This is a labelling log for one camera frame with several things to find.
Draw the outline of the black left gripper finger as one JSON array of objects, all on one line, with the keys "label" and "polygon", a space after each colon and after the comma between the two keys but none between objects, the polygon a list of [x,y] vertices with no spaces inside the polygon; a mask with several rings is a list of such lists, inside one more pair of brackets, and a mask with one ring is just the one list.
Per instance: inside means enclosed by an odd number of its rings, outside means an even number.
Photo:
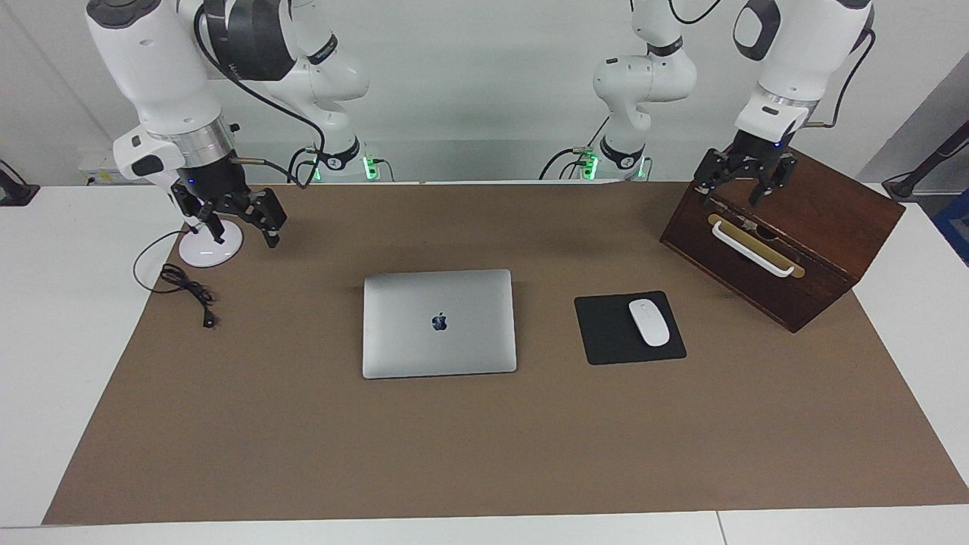
[{"label": "black left gripper finger", "polygon": [[705,196],[710,196],[720,186],[727,173],[729,173],[729,154],[726,151],[709,149],[696,167],[696,190]]},{"label": "black left gripper finger", "polygon": [[795,172],[796,165],[796,157],[782,157],[777,162],[772,173],[766,173],[765,170],[760,170],[757,175],[757,183],[749,197],[749,204],[757,207],[764,200],[764,197],[779,188],[785,187],[793,172]]}]

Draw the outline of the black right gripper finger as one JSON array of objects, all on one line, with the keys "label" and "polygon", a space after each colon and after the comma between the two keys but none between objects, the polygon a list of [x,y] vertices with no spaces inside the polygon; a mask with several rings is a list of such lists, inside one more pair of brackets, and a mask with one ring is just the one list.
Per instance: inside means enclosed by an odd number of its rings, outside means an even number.
[{"label": "black right gripper finger", "polygon": [[192,216],[207,228],[215,244],[224,244],[225,239],[223,235],[225,234],[225,228],[218,215],[214,213],[211,203],[207,201],[196,201]]},{"label": "black right gripper finger", "polygon": [[279,244],[279,232],[287,218],[273,190],[264,189],[250,194],[250,224],[260,229],[270,249]]}]

